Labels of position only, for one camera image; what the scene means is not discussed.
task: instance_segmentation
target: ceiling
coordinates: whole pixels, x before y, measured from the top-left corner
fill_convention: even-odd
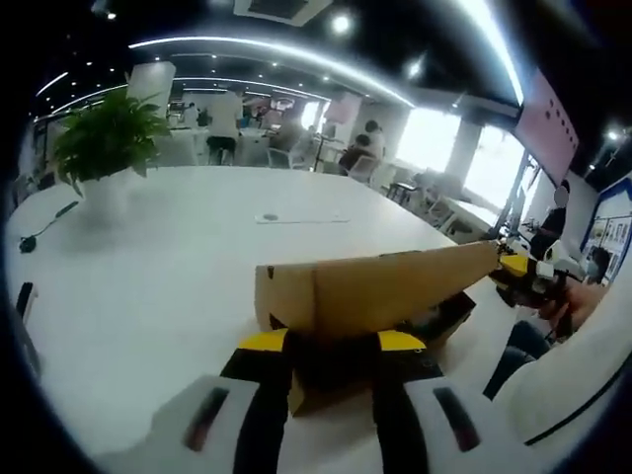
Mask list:
[[[400,99],[406,101],[414,97],[415,88],[424,87],[517,106],[503,63],[458,8],[459,0],[391,0],[375,5],[347,0],[329,6],[329,0],[320,1],[325,8],[302,27],[236,16],[233,0],[68,2],[63,14],[57,12],[60,21],[50,37],[55,46],[44,58],[45,77],[39,83],[63,72],[68,75],[34,100],[33,114],[48,114],[98,87],[123,84],[133,64],[156,56],[174,62],[179,77],[230,77],[328,98],[351,90],[370,95],[370,100],[403,104]],[[304,2],[255,3],[258,11],[274,7],[282,13]],[[622,147],[610,160],[614,144],[603,139],[612,126],[632,125],[632,93],[627,87],[632,72],[632,41],[627,35],[632,8],[608,8],[607,1],[591,8],[583,2],[571,7],[565,0],[487,3],[501,24],[523,89],[537,65],[564,104],[582,141],[573,170],[583,175],[603,155],[605,159],[588,176],[598,189],[632,170],[629,147]],[[116,12],[117,17],[109,21],[106,11]],[[340,14],[353,20],[346,36],[332,33],[332,20]],[[128,48],[144,40],[200,35],[282,43],[336,61],[342,69],[330,67],[330,62],[309,61],[309,54],[287,55],[239,43],[180,41]],[[422,65],[421,72],[410,80],[407,70],[414,61]],[[187,87],[198,83],[187,82]]]

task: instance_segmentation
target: pink sign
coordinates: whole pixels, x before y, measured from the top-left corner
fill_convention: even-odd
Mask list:
[[[537,69],[515,137],[559,185],[571,166],[580,140],[555,91]]]

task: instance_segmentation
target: person's hand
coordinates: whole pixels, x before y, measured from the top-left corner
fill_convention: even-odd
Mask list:
[[[600,284],[581,284],[568,278],[564,305],[556,311],[556,302],[550,301],[540,308],[540,317],[549,321],[551,328],[555,329],[570,309],[573,329],[578,329],[594,313],[606,293],[607,288]]]

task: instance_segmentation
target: white shirt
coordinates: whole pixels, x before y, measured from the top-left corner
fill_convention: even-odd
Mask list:
[[[505,411],[521,441],[527,441],[585,404],[632,352],[632,253],[594,314],[566,343],[521,367],[503,385],[494,404]],[[570,424],[534,444],[549,467],[564,459],[607,408],[615,383]]]
[[[184,113],[185,126],[189,128],[195,128],[198,126],[198,109],[195,107],[189,107],[185,109]]]
[[[239,138],[237,120],[244,117],[242,100],[234,92],[215,95],[210,101],[208,114],[212,120],[208,126],[210,136]]]
[[[384,134],[381,130],[378,129],[372,133],[366,133],[366,136],[371,142],[364,149],[378,160],[384,158]]]

